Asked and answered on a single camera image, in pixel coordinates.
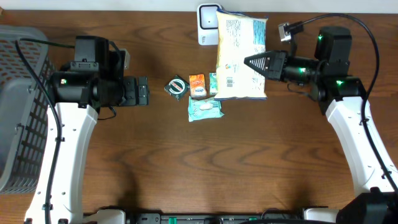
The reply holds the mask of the red white tape roll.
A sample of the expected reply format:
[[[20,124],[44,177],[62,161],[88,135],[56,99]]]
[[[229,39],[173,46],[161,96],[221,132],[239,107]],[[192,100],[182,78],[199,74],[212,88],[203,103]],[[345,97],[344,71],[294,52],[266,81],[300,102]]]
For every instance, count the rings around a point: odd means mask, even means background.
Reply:
[[[177,101],[180,101],[189,89],[189,83],[178,75],[174,76],[173,79],[164,86],[165,92],[174,97]]]

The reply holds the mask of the small teal tissue pack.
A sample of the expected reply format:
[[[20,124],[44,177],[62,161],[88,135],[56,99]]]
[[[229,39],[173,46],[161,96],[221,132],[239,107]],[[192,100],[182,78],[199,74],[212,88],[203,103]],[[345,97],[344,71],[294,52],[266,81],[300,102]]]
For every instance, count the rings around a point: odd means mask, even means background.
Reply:
[[[218,83],[216,73],[209,73],[209,91],[210,95],[216,95],[218,93]]]

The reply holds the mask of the small orange tissue pack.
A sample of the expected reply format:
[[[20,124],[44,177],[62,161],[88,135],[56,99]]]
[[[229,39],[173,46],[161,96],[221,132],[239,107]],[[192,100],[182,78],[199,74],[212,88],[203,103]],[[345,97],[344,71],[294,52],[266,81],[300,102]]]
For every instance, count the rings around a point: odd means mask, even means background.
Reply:
[[[205,86],[205,75],[190,75],[189,76],[190,83],[190,96],[193,98],[201,98],[207,95],[206,86]]]

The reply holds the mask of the green Zappy wipes pack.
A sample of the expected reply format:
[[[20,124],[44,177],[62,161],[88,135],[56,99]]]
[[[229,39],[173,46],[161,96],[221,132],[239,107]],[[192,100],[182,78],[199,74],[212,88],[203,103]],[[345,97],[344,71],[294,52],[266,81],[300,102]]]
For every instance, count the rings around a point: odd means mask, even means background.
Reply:
[[[221,118],[224,113],[221,111],[221,102],[213,97],[204,100],[194,100],[191,96],[188,102],[188,121],[202,119]]]

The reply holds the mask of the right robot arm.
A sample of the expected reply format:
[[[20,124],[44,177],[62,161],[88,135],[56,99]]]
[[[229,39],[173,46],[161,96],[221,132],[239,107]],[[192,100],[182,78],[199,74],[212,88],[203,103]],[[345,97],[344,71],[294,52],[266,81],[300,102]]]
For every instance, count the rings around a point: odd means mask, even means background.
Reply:
[[[310,85],[334,129],[351,172],[354,199],[342,209],[310,207],[297,218],[262,218],[261,223],[397,223],[397,167],[374,125],[366,90],[348,74],[351,33],[322,27],[315,57],[274,50],[246,57],[244,64],[268,80]]]

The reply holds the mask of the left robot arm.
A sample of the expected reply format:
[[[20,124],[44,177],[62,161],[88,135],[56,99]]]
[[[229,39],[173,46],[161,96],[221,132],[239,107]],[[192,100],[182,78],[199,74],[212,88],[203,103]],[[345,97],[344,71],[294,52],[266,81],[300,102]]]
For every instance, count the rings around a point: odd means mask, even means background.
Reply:
[[[38,82],[49,103],[44,157],[25,223],[131,223],[121,208],[84,216],[83,176],[92,132],[102,107],[146,106],[147,77],[125,77],[129,54],[108,39],[79,35],[74,59]]]

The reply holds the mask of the white barcode scanner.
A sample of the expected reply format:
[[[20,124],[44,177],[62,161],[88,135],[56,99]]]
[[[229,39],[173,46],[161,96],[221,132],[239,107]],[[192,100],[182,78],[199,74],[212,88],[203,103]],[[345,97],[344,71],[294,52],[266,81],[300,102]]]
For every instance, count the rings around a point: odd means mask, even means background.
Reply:
[[[216,12],[222,9],[217,3],[204,3],[197,7],[197,31],[200,45],[218,45],[218,19]]]

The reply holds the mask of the grey plastic mesh basket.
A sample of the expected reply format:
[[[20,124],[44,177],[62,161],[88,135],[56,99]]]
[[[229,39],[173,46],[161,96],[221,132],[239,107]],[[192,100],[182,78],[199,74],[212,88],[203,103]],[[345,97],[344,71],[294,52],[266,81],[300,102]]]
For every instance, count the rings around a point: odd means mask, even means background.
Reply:
[[[1,193],[36,189],[47,138],[47,101],[15,48],[46,83],[55,67],[46,36],[31,27],[1,26]]]

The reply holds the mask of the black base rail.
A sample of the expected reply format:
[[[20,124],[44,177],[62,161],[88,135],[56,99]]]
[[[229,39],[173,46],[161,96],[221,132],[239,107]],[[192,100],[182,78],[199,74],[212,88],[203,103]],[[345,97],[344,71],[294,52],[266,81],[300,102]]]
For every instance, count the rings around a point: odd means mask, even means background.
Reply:
[[[83,223],[129,223],[129,224],[204,224],[204,223],[242,223],[264,219],[300,219],[299,215],[277,211],[262,214],[161,214],[131,213],[116,209],[100,210],[83,218]]]

